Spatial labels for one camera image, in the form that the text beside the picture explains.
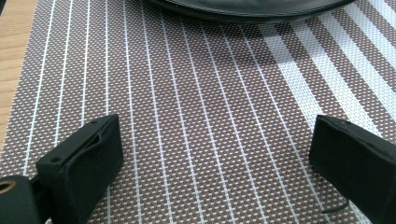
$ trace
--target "black tray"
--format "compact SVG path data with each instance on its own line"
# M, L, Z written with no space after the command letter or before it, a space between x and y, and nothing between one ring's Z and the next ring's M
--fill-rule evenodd
M149 0L177 13L211 21L276 23L304 20L355 0Z

